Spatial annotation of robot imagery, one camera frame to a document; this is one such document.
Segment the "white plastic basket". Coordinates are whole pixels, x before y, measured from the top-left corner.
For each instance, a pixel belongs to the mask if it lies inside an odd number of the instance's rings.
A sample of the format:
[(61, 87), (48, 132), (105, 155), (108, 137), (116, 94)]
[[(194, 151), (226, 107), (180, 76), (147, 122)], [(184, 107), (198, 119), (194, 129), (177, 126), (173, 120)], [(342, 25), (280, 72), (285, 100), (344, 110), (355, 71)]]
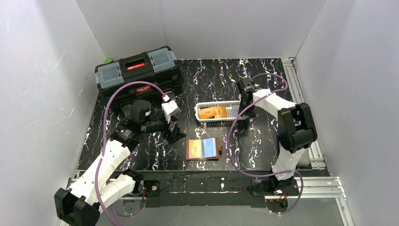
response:
[[(216, 121), (234, 121), (238, 117), (238, 114), (239, 114), (239, 105), (240, 105), (240, 100), (197, 103), (195, 106), (195, 117), (196, 117), (197, 121), (201, 122), (201, 123), (216, 122)], [(209, 108), (209, 107), (218, 107), (218, 106), (226, 107), (228, 118), (216, 119), (215, 117), (212, 117), (210, 119), (205, 119), (205, 120), (199, 119), (199, 117), (198, 117), (199, 109)]]

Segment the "brown leather card holder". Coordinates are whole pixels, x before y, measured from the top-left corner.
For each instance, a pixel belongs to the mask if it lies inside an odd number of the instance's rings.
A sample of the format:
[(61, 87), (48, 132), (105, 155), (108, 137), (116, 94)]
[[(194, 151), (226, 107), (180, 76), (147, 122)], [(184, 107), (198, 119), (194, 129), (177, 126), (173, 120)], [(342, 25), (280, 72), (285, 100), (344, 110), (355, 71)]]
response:
[(223, 151), (223, 147), (219, 145), (219, 139), (217, 137), (201, 139), (202, 141), (202, 157), (200, 159), (189, 159), (188, 158), (188, 140), (186, 140), (186, 160), (218, 160), (220, 154)]

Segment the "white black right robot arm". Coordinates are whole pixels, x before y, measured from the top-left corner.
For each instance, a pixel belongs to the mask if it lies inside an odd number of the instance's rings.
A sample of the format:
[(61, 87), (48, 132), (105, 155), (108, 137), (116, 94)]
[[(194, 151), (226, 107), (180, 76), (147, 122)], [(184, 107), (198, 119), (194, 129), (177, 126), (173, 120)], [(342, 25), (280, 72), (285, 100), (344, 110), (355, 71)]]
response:
[(241, 93), (238, 118), (243, 115), (253, 117), (254, 107), (258, 107), (278, 120), (279, 154), (265, 186), (272, 190), (282, 189), (292, 183), (300, 157), (317, 140), (311, 108), (305, 102), (287, 101), (248, 77), (240, 79), (237, 87)]

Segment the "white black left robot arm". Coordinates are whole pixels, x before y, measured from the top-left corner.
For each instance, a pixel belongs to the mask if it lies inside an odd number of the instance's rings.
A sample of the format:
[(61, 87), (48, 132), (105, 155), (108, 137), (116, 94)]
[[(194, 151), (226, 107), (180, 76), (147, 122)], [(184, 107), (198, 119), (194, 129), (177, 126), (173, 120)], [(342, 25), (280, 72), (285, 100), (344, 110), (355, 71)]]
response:
[(145, 196), (144, 177), (135, 170), (127, 169), (114, 181), (108, 180), (145, 134), (160, 132), (169, 144), (184, 138), (186, 135), (176, 125), (179, 112), (172, 99), (160, 108), (152, 107), (146, 100), (135, 101), (130, 113), (105, 136), (106, 143), (91, 166), (67, 189), (60, 188), (55, 193), (58, 218), (71, 226), (94, 226), (100, 215), (124, 195)]

